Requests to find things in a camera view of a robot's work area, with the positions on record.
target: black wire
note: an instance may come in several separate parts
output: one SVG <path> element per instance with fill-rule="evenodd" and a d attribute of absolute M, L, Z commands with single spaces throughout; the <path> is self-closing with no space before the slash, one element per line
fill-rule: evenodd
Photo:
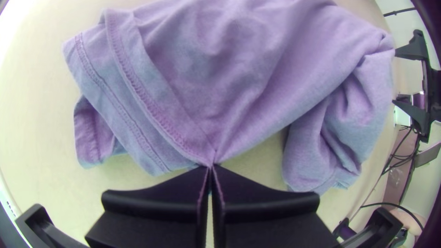
<path fill-rule="evenodd" d="M 367 208 L 367 207 L 371 207 L 371 206 L 379 206 L 379 205 L 394 206 L 396 208 L 399 208 L 399 209 L 403 210 L 404 212 L 408 213 L 410 216 L 412 216 L 412 218 L 415 219 L 415 221 L 418 223 L 418 226 L 421 228 L 421 231 L 423 231 L 423 229 L 424 229 L 423 224 L 421 224 L 421 222 L 418 220 L 418 218 L 414 214 L 412 214 L 412 212 L 410 212 L 409 210 L 407 210 L 406 208 L 404 208 L 404 207 L 402 207 L 400 205 L 393 204 L 393 203 L 373 203 L 373 204 L 368 204 L 368 205 L 361 206 L 360 208 L 362 209 L 362 208 Z"/>
<path fill-rule="evenodd" d="M 412 128 L 410 128 L 409 131 L 406 133 L 406 135 L 404 135 L 403 139 L 400 141 L 400 143 L 398 143 L 398 146 L 396 146 L 396 148 L 395 148 L 394 152 L 392 153 L 392 155 L 389 156 L 389 159 L 387 160 L 386 164 L 384 165 L 383 171 L 381 172 L 382 175 L 385 174 L 385 171 L 387 170 L 387 167 L 391 163 L 391 161 L 393 159 L 393 156 L 396 154 L 396 151 L 398 151 L 400 146 L 403 144 L 403 142 L 406 140 L 406 138 L 409 136 L 409 134 L 411 132 L 412 132 Z"/>
<path fill-rule="evenodd" d="M 402 160 L 400 162 L 397 162 L 397 163 L 389 166 L 389 168 L 387 170 L 385 170 L 381 175 L 384 175 L 384 174 L 388 173 L 389 171 L 391 171 L 394 168 L 403 166 L 403 165 L 405 165 L 409 161 L 413 161 L 415 159 L 415 157 L 417 156 L 417 154 L 418 154 L 419 140 L 420 140 L 420 137 L 417 136 L 417 139 L 415 141 L 415 148 L 413 149 L 412 154 L 408 158 L 406 158 L 406 159 L 404 159 L 404 160 Z"/>
<path fill-rule="evenodd" d="M 408 8 L 408 9 L 404 9 L 404 10 L 392 11 L 392 12 L 384 14 L 383 16 L 388 17 L 388 16 L 397 15 L 399 13 L 403 13 L 403 12 L 407 12 L 407 11 L 413 11 L 413 10 L 416 10 L 416 8 Z"/>

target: stitched seam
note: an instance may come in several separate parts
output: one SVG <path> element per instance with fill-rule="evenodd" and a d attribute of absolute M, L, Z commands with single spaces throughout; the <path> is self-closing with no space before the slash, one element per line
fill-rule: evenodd
<path fill-rule="evenodd" d="M 161 111 L 157 104 L 152 100 L 151 96 L 147 93 L 146 89 L 140 83 L 141 80 L 138 78 L 136 73 L 133 71 L 132 66 L 130 65 L 129 59 L 125 54 L 124 49 L 121 47 L 122 45 L 116 40 L 117 30 L 114 29 L 115 22 L 111 15 L 108 16 L 108 20 L 110 22 L 109 30 L 110 30 L 110 42 L 113 44 L 115 54 L 119 63 L 121 64 L 121 68 L 125 73 L 127 79 L 130 82 L 133 90 L 136 95 L 140 98 L 141 102 L 144 103 L 147 111 L 153 117 L 154 120 L 162 127 L 162 129 L 168 134 L 168 136 L 184 151 L 193 155 L 196 158 L 199 158 L 201 161 L 205 161 L 206 159 L 202 156 L 195 154 L 193 150 L 191 150 L 185 142 L 185 139 L 182 138 L 180 133 L 178 133 L 173 125 L 170 125 L 170 121 L 163 115 L 161 115 Z"/>
<path fill-rule="evenodd" d="M 118 98 L 116 97 L 115 93 L 107 86 L 105 80 L 101 78 L 101 76 L 98 75 L 98 73 L 94 70 L 92 65 L 90 64 L 89 58 L 87 58 L 87 54 L 84 50 L 84 43 L 83 43 L 83 35 L 82 33 L 80 35 L 77 35 L 75 37 L 75 47 L 78 52 L 80 61 L 89 75 L 89 77 L 92 79 L 92 81 L 100 87 L 100 89 L 103 91 L 103 93 L 108 97 L 110 102 L 112 103 L 112 106 L 117 110 L 118 114 L 124 121 L 124 123 L 129 127 L 129 130 L 132 132 L 132 134 L 135 136 L 137 143 L 140 145 L 142 150 L 155 161 L 157 164 L 160 165 L 163 172 L 171 171 L 161 160 L 161 158 L 156 154 L 156 152 L 152 149 L 150 143 L 148 142 L 147 138 L 144 136 L 144 134 L 140 131 L 138 125 L 134 121 L 134 119 L 127 113 L 127 111 L 124 109 L 122 104 L 119 102 Z"/>
<path fill-rule="evenodd" d="M 99 144 L 98 144 L 98 134 L 96 131 L 96 117 L 95 115 L 92 115 L 92 123 L 93 123 L 93 138 L 95 139 L 95 149 L 96 152 L 98 153 L 98 160 L 100 161 L 100 163 L 102 163 L 102 158 L 101 158 L 101 150 L 99 148 Z"/>

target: lavender fabric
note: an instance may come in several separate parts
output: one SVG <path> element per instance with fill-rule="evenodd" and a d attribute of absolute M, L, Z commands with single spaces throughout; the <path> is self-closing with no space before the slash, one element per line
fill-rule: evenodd
<path fill-rule="evenodd" d="M 348 187 L 392 97 L 391 37 L 330 0 L 162 0 L 104 11 L 64 45 L 80 163 L 222 163 L 291 125 L 294 191 Z"/>

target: white table surface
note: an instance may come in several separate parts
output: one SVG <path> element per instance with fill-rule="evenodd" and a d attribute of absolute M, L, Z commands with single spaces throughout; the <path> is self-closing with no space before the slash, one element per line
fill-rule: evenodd
<path fill-rule="evenodd" d="M 64 62 L 62 43 L 95 25 L 103 8 L 135 7 L 148 0 L 34 1 L 36 4 L 29 6 L 22 20 L 13 20 L 12 16 L 17 15 L 10 13 L 4 15 L 7 18 L 0 18 L 3 22 L 0 37 L 11 41 L 4 54 L 0 52 L 0 170 L 18 214 L 40 203 L 59 229 L 85 242 L 84 235 L 103 213 L 102 192 L 145 188 L 182 173 L 152 177 L 127 155 L 85 170 L 75 156 L 73 109 L 79 89 Z M 337 3 L 388 30 L 374 1 L 338 0 Z M 7 11 L 12 11 L 12 7 L 7 7 Z M 6 26 L 17 23 L 14 34 L 1 29 L 5 23 Z M 399 72 L 395 60 L 396 92 L 405 91 Z M 390 154 L 397 129 L 391 104 L 384 131 L 370 159 L 363 164 L 359 180 L 348 190 L 331 189 L 321 197 L 318 214 L 331 230 L 344 217 L 351 216 L 373 188 Z M 283 141 L 284 132 L 280 132 L 224 165 L 266 186 L 284 190 Z M 368 203 L 382 200 L 385 179 L 380 181 Z M 361 229 L 372 211 L 362 210 L 351 226 Z M 207 235 L 207 247 L 211 247 L 210 224 Z"/>

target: black mount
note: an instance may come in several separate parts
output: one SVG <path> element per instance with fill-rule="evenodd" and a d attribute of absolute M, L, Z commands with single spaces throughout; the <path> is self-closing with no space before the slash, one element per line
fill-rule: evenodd
<path fill-rule="evenodd" d="M 210 192 L 216 248 L 383 248 L 402 226 L 379 209 L 370 232 L 339 244 L 316 214 L 317 194 L 274 190 L 214 166 L 143 190 L 104 192 L 105 212 L 85 239 L 91 248 L 204 248 Z M 58 230 L 41 205 L 16 223 L 34 248 L 87 248 Z"/>

